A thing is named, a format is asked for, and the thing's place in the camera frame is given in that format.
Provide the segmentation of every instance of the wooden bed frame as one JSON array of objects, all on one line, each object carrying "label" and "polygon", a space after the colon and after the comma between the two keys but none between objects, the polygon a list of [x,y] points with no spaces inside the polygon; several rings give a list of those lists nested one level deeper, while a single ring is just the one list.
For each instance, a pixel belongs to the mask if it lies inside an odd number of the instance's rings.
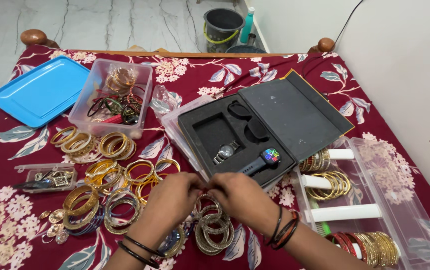
[{"label": "wooden bed frame", "polygon": [[[23,31],[20,35],[20,40],[27,47],[30,45],[44,45],[51,48],[60,49],[58,44],[47,38],[47,35],[38,29],[29,29]],[[317,45],[311,47],[308,53],[313,52],[331,52],[334,49],[334,41],[331,38],[324,37],[320,39]],[[163,57],[200,57],[200,58],[245,58],[245,57],[261,57],[261,56],[281,56],[292,53],[191,53],[191,52],[161,52],[161,51],[124,51],[124,50],[86,50],[84,52],[101,52],[108,54],[123,54],[129,56],[153,56],[160,55]]]}]

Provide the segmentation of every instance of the water bottle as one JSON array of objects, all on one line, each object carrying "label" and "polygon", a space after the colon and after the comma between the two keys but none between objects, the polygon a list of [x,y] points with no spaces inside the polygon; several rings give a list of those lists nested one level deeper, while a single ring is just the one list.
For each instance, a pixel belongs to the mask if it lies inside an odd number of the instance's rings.
[{"label": "water bottle", "polygon": [[240,42],[247,43],[248,35],[252,31],[252,24],[254,23],[254,12],[255,8],[250,7],[248,9],[247,17],[245,18],[245,26],[242,28],[242,34],[240,35]]}]

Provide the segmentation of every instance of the watch box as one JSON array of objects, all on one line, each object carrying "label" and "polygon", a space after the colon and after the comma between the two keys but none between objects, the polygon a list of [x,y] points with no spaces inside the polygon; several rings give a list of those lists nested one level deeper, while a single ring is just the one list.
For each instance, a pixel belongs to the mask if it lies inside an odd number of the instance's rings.
[{"label": "watch box", "polygon": [[354,127],[293,69],[179,114],[178,126],[209,178],[243,171],[262,187]]}]

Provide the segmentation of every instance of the blue plastic tray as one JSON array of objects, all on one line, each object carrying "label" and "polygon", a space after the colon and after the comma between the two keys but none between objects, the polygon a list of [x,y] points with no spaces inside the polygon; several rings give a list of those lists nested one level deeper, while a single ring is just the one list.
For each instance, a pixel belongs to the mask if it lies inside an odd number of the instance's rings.
[{"label": "blue plastic tray", "polygon": [[59,56],[0,88],[0,108],[30,127],[40,127],[72,107],[89,69]]}]

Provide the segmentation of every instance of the wooden bedpost knob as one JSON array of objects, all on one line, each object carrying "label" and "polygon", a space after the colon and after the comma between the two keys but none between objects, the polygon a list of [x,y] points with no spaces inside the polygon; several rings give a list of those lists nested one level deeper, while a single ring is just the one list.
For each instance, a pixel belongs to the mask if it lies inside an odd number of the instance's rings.
[{"label": "wooden bedpost knob", "polygon": [[335,41],[331,38],[324,37],[318,41],[318,50],[320,52],[331,52],[334,48]]},{"label": "wooden bedpost knob", "polygon": [[34,44],[45,45],[48,41],[47,35],[38,29],[29,29],[23,31],[20,35],[23,44],[30,46]]}]

